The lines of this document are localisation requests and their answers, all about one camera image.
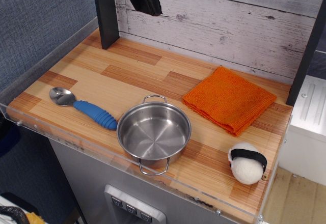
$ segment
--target light wood floor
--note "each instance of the light wood floor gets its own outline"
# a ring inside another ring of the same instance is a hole
[[[263,216],[269,224],[326,223],[326,186],[278,168]]]

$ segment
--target button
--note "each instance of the button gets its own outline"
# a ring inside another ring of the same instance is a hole
[[[137,215],[137,210],[135,207],[126,204],[126,209],[129,213],[133,214],[133,215]]]
[[[143,220],[147,221],[148,223],[152,223],[152,217],[144,212],[141,212],[141,217]]]
[[[117,198],[115,198],[115,197],[113,197],[113,196],[111,196],[111,198],[112,198],[113,203],[114,203],[116,206],[122,207],[122,202],[121,202],[120,199],[117,199]]]

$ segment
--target orange towel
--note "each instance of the orange towel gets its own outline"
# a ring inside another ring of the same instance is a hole
[[[276,98],[220,66],[184,95],[183,103],[230,134],[239,136]]]

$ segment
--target stainless steel pot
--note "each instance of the stainless steel pot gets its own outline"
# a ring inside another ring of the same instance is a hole
[[[161,97],[165,102],[145,102],[150,97]],[[158,176],[181,156],[191,131],[190,121],[181,109],[168,104],[164,96],[150,95],[121,117],[117,138],[121,147],[139,162],[143,174]],[[143,170],[143,165],[152,168],[165,165],[166,169],[150,174]]]

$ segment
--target white ball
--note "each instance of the white ball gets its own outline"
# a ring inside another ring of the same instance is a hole
[[[232,160],[231,151],[233,149],[247,149],[256,152],[258,152],[258,150],[250,143],[243,142],[234,145],[232,149],[229,150],[228,154],[228,158],[231,164],[231,171],[235,179],[246,185],[258,182],[264,173],[263,165],[254,159],[247,159],[242,157],[235,157]]]

